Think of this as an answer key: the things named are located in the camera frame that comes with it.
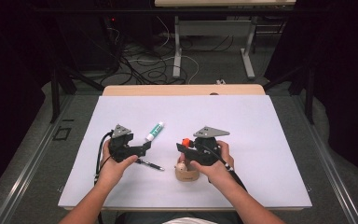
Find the wire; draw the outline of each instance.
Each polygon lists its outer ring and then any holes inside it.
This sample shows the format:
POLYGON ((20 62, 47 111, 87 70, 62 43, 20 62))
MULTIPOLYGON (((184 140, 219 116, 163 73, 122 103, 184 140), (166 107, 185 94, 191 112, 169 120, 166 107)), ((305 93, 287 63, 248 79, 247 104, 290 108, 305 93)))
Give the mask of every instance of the wire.
POLYGON ((109 161, 109 159, 113 159, 113 157, 110 156, 103 162, 103 164, 101 165, 100 171, 103 169, 103 166, 106 164, 106 162, 109 161))
POLYGON ((165 29, 167 30, 167 40, 161 45, 159 46, 157 49, 161 49, 162 47, 164 47, 168 41, 170 40, 170 30, 168 29, 168 27, 165 25, 165 23, 159 18, 157 17, 157 19, 161 22, 161 24, 165 27, 165 29))
POLYGON ((120 31, 119 30, 117 30, 117 29, 115 29, 115 28, 110 28, 110 27, 108 27, 108 28, 106 28, 107 30, 113 30, 113 31, 115 31, 116 33, 117 33, 117 36, 116 36, 116 39, 115 39, 115 45, 117 44, 117 42, 118 42, 118 38, 120 37, 120 31))
POLYGON ((100 177, 101 169, 102 169, 102 167, 100 167, 100 160, 101 160, 101 152, 103 151, 104 139, 105 139, 107 136, 112 136, 112 133, 113 133, 113 131, 107 133, 106 135, 103 136, 103 139, 101 140, 100 147, 99 147, 99 150, 98 150, 97 165, 96 165, 96 167, 95 167, 94 185, 97 183, 98 178, 100 177))
POLYGON ((210 52, 210 51, 225 51, 229 48, 231 48, 232 44, 234 43, 234 36, 232 35, 231 36, 231 41, 229 43, 229 45, 227 47, 225 47, 224 49, 217 49, 219 48, 220 46, 223 45, 223 43, 226 42, 226 40, 230 37, 230 35, 226 36, 226 38, 221 41, 216 47, 212 48, 212 49, 190 49, 191 47, 189 48, 183 48, 185 51, 191 51, 191 52, 210 52))
MULTIPOLYGON (((188 56, 181 56, 181 57, 183 57, 183 58, 188 58, 189 60, 193 61, 193 62, 196 64, 196 66, 197 66, 196 72, 193 74, 193 76, 189 79, 189 81, 188 81, 188 83, 187 83, 187 84, 190 84, 191 79, 193 79, 193 77, 196 76, 197 73, 199 72, 199 70, 200 70, 200 65, 199 65, 199 64, 197 63, 197 61, 194 60, 193 58, 190 58, 190 57, 188 57, 188 56)), ((170 59, 174 59, 174 58, 175 58, 175 57, 172 56, 172 57, 169 57, 169 58, 159 59, 159 60, 130 60, 130 61, 128 61, 128 62, 129 62, 129 63, 133 63, 133 62, 156 63, 156 62, 164 62, 164 61, 167 61, 167 60, 170 60, 170 59)))

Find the metal frame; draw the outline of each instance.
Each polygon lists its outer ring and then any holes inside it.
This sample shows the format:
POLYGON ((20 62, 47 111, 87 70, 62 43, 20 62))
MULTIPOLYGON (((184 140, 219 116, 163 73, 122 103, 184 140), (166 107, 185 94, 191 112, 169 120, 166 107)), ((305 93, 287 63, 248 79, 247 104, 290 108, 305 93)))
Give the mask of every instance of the metal frame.
MULTIPOLYGON (((63 115, 64 112, 69 108, 73 99, 73 95, 67 95, 64 97, 62 102, 62 113, 60 114, 60 116, 63 115)), ((19 202, 21 201, 21 198, 24 195, 25 191, 28 189, 31 180, 36 173, 37 167, 43 160, 43 157, 48 150, 48 146, 51 142, 53 134, 55 134, 58 129, 59 122, 55 122, 48 126, 48 129, 43 136, 37 150, 35 151, 34 155, 28 160, 27 164, 25 164, 19 178, 17 179, 10 193, 7 195, 5 202, 0 208, 0 224, 10 222, 11 216, 19 205, 19 202)))
POLYGON ((255 72, 249 58, 250 48, 255 35, 257 17, 251 21, 179 21, 175 16, 175 58, 173 62, 173 77, 180 76, 182 49, 181 35, 235 35, 245 37, 245 49, 241 49, 241 57, 247 77, 255 78, 255 72))
POLYGON ((226 8, 226 7, 165 7, 165 8, 37 8, 32 10, 42 16, 64 15, 145 15, 145 16, 285 16, 285 17, 324 17, 328 8, 226 8))
POLYGON ((318 154, 322 167, 324 168, 324 171, 327 175, 327 178, 329 179, 330 184, 333 187, 335 194, 337 195, 338 201, 342 207, 342 211, 344 212, 345 216, 351 224, 358 223, 358 211, 351 199, 351 195, 349 194, 344 184, 344 181, 339 176, 333 158, 328 152, 327 147, 324 144, 324 141, 322 140, 321 136, 318 134, 318 131, 316 130, 315 126, 310 125, 310 123, 308 122, 308 118, 304 114, 304 110, 302 109, 303 103, 301 102, 300 96, 293 96, 293 99, 295 101, 296 109, 298 110, 299 114, 302 115, 301 118, 307 124, 313 141, 316 144, 316 153, 318 154))

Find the table leg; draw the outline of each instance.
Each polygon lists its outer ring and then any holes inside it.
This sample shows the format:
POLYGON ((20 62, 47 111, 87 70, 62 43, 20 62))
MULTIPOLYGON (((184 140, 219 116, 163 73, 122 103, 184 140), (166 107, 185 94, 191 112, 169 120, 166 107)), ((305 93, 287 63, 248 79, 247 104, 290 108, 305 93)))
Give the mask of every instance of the table leg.
POLYGON ((255 27, 257 26, 257 17, 252 17, 251 25, 249 26, 249 32, 246 39, 245 49, 241 49, 241 56, 243 64, 245 65, 246 75, 249 79, 255 78, 255 72, 252 67, 251 59, 249 58, 249 52, 252 47, 252 41, 255 36, 255 27))
POLYGON ((180 64, 182 59, 182 49, 180 48, 180 28, 179 28, 179 18, 175 16, 175 58, 173 61, 173 77, 180 76, 180 64))

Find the hand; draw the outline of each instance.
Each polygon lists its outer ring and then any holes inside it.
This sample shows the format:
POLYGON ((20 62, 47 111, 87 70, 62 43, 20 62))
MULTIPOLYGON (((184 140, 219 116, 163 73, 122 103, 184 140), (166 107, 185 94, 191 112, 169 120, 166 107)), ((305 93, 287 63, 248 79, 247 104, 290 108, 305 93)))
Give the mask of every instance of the hand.
MULTIPOLYGON (((217 145, 220 146, 223 160, 234 168, 234 159, 229 155, 228 144, 223 141, 217 141, 217 145)), ((211 183, 218 189, 224 187, 228 181, 235 182, 234 178, 227 171, 225 165, 221 161, 217 161, 211 166, 202 166, 196 161, 191 161, 190 164, 201 173, 207 175, 209 181, 211 181, 211 183)))
POLYGON ((108 147, 109 141, 110 139, 103 143, 103 158, 100 162, 101 166, 103 165, 103 167, 101 169, 96 186, 103 187, 104 189, 110 191, 121 179, 127 167, 138 160, 138 156, 132 155, 122 162, 116 162, 110 156, 108 147))

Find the finger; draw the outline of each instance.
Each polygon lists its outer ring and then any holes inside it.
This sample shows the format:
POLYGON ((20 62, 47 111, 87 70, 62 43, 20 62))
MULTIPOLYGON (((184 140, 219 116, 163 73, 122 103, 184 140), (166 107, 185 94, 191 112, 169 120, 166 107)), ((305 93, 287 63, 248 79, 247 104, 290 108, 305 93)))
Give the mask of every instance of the finger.
POLYGON ((200 171, 202 173, 202 165, 199 164, 197 161, 191 161, 190 165, 192 165, 196 170, 200 171))
POLYGON ((108 158, 110 156, 110 152, 109 152, 109 142, 110 142, 110 139, 109 140, 106 140, 104 143, 103 143, 103 158, 108 158))
POLYGON ((228 160, 230 157, 228 144, 223 141, 217 141, 217 145, 220 146, 221 156, 223 160, 228 160))
POLYGON ((185 157, 185 153, 181 153, 180 157, 179 157, 179 162, 185 161, 186 157, 185 157))
POLYGON ((136 162, 136 160, 138 160, 138 156, 132 155, 132 156, 128 157, 127 159, 125 159, 124 161, 122 161, 120 163, 120 165, 124 166, 124 169, 127 169, 127 167, 129 167, 131 164, 136 162))

